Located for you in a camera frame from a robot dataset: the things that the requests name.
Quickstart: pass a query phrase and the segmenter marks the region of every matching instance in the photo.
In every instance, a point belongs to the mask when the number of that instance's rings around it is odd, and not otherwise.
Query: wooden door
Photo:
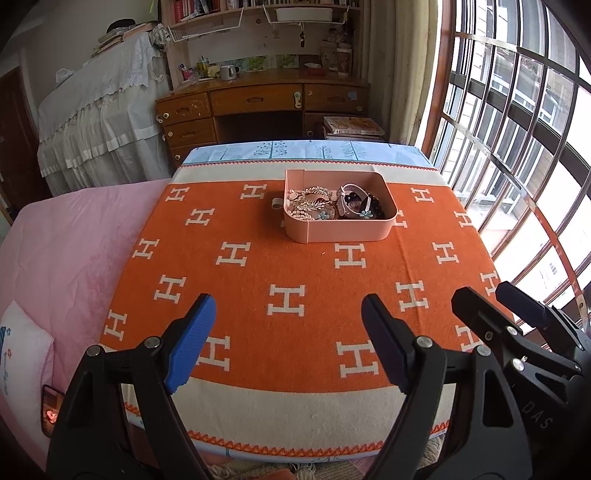
[[[17,68],[0,78],[0,183],[17,210],[51,197],[37,163],[38,146]]]

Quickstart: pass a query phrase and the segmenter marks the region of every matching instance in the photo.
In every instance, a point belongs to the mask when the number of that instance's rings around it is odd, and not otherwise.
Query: pink storage box
[[[297,220],[289,215],[290,190],[321,186],[338,190],[353,183],[375,195],[386,216],[385,220]],[[316,242],[372,242],[383,240],[390,233],[398,213],[384,178],[373,171],[286,170],[283,193],[285,232],[300,244]]]

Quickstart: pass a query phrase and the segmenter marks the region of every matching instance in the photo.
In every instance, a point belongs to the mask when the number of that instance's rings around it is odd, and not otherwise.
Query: pillow
[[[0,394],[15,420],[47,451],[41,431],[41,387],[51,385],[53,337],[13,301],[0,320]]]

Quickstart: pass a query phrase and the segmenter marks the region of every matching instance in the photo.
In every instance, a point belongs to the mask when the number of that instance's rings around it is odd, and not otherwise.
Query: light blue bedsheet
[[[327,140],[281,140],[197,147],[187,156],[183,165],[281,158],[433,167],[417,147],[377,142]]]

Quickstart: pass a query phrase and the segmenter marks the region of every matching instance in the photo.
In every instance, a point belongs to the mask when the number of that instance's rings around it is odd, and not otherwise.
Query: white mug
[[[224,65],[220,68],[220,78],[224,81],[235,80],[239,68],[234,65]]]

